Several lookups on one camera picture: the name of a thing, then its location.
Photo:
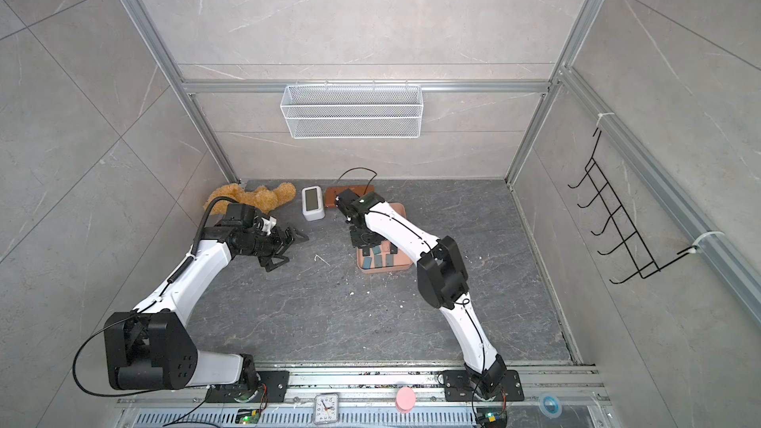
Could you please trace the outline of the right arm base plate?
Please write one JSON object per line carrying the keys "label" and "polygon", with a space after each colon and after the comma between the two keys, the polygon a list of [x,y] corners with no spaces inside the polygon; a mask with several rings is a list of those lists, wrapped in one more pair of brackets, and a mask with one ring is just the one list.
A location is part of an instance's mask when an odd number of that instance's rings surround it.
{"label": "right arm base plate", "polygon": [[437,376],[447,401],[523,401],[525,395],[519,374],[507,370],[495,386],[483,388],[476,376],[466,370],[447,370]]}

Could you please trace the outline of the brown teddy bear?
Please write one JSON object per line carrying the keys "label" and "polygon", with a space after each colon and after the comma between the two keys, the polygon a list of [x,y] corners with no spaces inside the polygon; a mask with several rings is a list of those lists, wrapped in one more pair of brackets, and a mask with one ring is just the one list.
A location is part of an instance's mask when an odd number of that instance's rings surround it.
{"label": "brown teddy bear", "polygon": [[269,214],[279,206],[293,201],[296,188],[292,183],[284,182],[274,189],[261,185],[255,190],[247,191],[239,183],[230,183],[214,190],[204,204],[204,209],[208,208],[214,198],[220,196],[230,197],[236,202],[254,206],[261,212]]}

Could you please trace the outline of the pink round cap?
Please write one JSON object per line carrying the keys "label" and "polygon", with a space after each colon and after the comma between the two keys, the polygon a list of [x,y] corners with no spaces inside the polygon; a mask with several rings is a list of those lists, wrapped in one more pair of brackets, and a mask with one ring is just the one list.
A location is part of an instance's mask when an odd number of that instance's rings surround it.
{"label": "pink round cap", "polygon": [[417,397],[415,391],[409,386],[403,386],[396,393],[396,409],[399,413],[407,414],[415,408]]}

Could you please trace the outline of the white digital clock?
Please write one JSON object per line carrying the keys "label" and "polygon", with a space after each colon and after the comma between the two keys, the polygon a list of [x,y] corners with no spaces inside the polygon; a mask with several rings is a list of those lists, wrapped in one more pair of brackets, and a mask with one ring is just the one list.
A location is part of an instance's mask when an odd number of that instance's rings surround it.
{"label": "white digital clock", "polygon": [[322,188],[309,186],[301,190],[301,212],[303,218],[308,221],[317,221],[325,217],[325,203]]}

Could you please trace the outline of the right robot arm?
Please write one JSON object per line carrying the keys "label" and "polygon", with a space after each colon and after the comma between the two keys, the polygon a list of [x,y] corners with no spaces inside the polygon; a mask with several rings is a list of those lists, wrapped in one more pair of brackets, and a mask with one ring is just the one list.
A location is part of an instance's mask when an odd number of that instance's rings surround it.
{"label": "right robot arm", "polygon": [[418,292],[448,322],[460,345],[474,394],[483,399],[495,397],[501,391],[507,365],[477,317],[456,241],[418,228],[376,192],[359,195],[346,188],[337,193],[334,202],[350,225],[354,247],[372,248],[387,241],[416,265]]}

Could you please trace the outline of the blue tape roll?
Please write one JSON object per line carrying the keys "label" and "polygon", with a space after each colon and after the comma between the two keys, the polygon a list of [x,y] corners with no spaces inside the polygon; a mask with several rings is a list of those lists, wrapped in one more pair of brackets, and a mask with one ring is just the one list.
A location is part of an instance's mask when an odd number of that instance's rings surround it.
{"label": "blue tape roll", "polygon": [[563,411],[562,403],[554,394],[541,394],[538,398],[538,408],[547,418],[557,419]]}

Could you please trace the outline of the small analog clock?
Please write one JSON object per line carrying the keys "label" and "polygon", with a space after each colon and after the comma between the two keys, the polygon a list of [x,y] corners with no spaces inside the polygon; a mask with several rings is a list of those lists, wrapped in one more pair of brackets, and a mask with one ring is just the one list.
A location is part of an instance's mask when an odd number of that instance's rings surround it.
{"label": "small analog clock", "polygon": [[315,425],[337,423],[340,420],[339,394],[319,394],[314,399],[312,421]]}

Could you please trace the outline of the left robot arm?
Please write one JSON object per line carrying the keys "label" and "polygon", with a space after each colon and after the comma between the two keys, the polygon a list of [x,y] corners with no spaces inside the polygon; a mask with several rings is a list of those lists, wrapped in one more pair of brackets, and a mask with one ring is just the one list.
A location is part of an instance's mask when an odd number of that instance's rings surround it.
{"label": "left robot arm", "polygon": [[189,251],[174,271],[127,312],[115,312],[100,330],[109,386],[127,396],[160,390],[207,388],[248,402],[264,391],[252,356],[202,351],[186,322],[210,283],[235,257],[256,258],[265,271],[289,262],[287,250],[307,241],[254,206],[223,197],[221,219],[201,222]]}

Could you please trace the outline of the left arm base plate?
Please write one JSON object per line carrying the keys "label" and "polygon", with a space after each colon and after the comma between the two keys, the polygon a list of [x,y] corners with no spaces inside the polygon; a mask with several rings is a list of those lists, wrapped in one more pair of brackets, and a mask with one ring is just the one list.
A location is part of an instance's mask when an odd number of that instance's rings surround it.
{"label": "left arm base plate", "polygon": [[289,388],[289,371],[265,371],[257,373],[255,382],[237,382],[212,386],[207,391],[208,403],[281,403]]}

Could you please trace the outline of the brown leather case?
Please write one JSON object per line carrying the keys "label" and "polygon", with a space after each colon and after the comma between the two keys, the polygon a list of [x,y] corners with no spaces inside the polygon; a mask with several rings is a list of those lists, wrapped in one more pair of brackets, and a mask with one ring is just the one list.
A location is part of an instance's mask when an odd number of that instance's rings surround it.
{"label": "brown leather case", "polygon": [[358,196],[364,196],[368,192],[373,192],[375,187],[371,185],[351,185],[351,186],[331,186],[325,190],[324,206],[325,208],[336,208],[337,196],[345,190],[351,190]]}

